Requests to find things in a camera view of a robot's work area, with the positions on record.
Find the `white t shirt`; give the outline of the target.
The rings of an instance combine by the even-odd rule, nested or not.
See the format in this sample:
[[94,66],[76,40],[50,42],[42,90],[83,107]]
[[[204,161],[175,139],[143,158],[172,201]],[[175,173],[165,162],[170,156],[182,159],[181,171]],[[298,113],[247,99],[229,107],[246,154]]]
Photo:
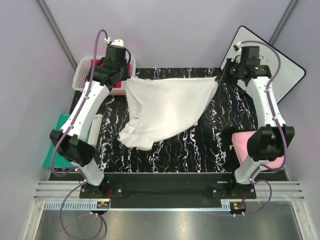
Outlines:
[[217,89],[213,77],[127,80],[129,121],[119,141],[127,148],[150,150],[154,143],[197,125]]

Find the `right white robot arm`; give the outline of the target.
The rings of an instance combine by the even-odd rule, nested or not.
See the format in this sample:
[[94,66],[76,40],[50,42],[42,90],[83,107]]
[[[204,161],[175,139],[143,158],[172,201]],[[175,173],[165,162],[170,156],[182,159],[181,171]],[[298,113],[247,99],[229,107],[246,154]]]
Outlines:
[[268,65],[262,65],[259,58],[260,43],[254,40],[240,41],[233,48],[235,54],[226,59],[222,71],[216,77],[216,82],[236,85],[238,81],[250,91],[254,103],[258,129],[247,141],[247,157],[234,172],[233,182],[227,185],[228,195],[239,198],[245,192],[245,186],[254,184],[258,173],[266,168],[279,171],[284,167],[282,163],[277,168],[268,164],[277,158],[286,158],[295,129],[288,126],[281,116],[273,93],[272,83],[281,68],[279,54],[277,69],[271,73]]

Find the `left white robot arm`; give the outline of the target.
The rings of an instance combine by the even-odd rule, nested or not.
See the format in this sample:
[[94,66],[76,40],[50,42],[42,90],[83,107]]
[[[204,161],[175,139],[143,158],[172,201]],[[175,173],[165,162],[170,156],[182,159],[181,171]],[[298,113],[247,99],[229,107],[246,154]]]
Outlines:
[[84,89],[69,119],[49,135],[54,146],[51,168],[55,168],[56,155],[62,156],[74,170],[80,172],[84,182],[91,185],[90,192],[97,198],[103,198],[108,193],[108,186],[103,182],[104,174],[94,159],[95,147],[86,141],[88,131],[112,88],[130,78],[131,63],[131,54],[122,39],[110,40],[107,37],[105,43],[105,56],[92,57]]

